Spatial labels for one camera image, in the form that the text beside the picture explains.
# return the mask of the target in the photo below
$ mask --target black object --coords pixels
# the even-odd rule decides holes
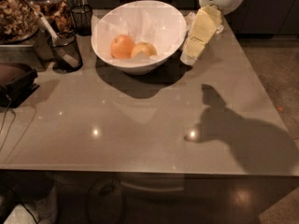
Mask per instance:
[[[0,106],[17,107],[38,86],[36,69],[24,63],[0,63]]]

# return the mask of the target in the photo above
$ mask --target white bowl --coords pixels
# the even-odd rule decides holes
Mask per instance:
[[[150,42],[157,56],[137,55],[133,59],[114,59],[110,44],[116,35],[129,35],[135,42]],[[174,7],[159,1],[137,1],[117,7],[93,27],[95,54],[125,73],[142,75],[164,63],[183,43],[186,21]]]

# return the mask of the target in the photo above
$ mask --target glass cup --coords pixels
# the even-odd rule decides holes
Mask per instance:
[[[51,37],[48,44],[58,68],[64,72],[73,72],[82,67],[83,61],[78,49],[77,37],[74,33],[59,33],[62,42],[53,44]]]
[[[79,35],[92,34],[93,10],[89,5],[74,6],[71,13],[75,22],[76,31]]]

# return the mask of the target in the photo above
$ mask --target countertop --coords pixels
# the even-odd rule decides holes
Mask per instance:
[[[227,23],[193,68],[178,51],[143,76],[103,64],[89,36],[78,45],[81,69],[50,65],[7,112],[1,169],[299,175],[298,147]]]

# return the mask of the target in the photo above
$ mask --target floor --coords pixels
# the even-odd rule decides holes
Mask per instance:
[[[295,140],[299,148],[299,39],[295,37],[274,37],[271,39],[239,39],[239,42],[248,56],[253,68],[261,79],[267,90],[274,106],[284,120],[290,135]],[[262,203],[256,196],[252,199],[250,192],[244,190],[267,190],[275,198],[272,203],[268,203],[269,208],[264,210],[261,215],[250,221],[234,222],[234,224],[297,224],[299,223],[299,188],[298,186],[288,186],[290,180],[279,183],[276,180],[266,180],[263,186],[257,186],[255,183],[245,187],[244,183],[227,181],[225,185],[218,180],[214,180],[213,185],[206,184],[201,180],[201,185],[206,185],[210,193],[216,198],[214,201],[208,201],[207,205],[199,204],[196,215],[193,215],[193,199],[189,199],[184,204],[184,216],[179,217],[176,203],[173,200],[166,201],[155,200],[147,197],[140,200],[133,197],[124,199],[120,192],[120,186],[116,178],[111,174],[95,173],[64,173],[53,174],[59,191],[59,221],[57,224],[175,224],[175,223],[196,223],[196,224],[220,224],[225,223],[230,215],[240,215],[248,217],[254,213],[248,207],[250,200],[252,203]],[[243,205],[240,210],[224,208],[226,204],[218,202],[219,195],[222,195],[221,189],[234,192],[240,188],[237,199],[234,199],[238,205]],[[285,185],[284,191],[277,193],[277,187]],[[202,190],[197,195],[200,200],[207,201],[210,197]],[[17,216],[26,215],[25,210],[19,210]]]

